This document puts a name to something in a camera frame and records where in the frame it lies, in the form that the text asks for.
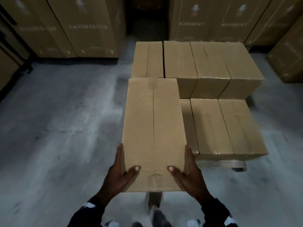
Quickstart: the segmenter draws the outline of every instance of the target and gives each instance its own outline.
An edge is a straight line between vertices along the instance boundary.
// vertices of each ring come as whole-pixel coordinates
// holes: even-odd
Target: forearm
[[[73,215],[68,227],[96,227],[102,221],[104,210],[105,206],[94,196]]]
[[[237,227],[229,210],[216,198],[211,197],[208,201],[204,202],[202,204],[202,211],[205,215],[204,219],[207,226]]]

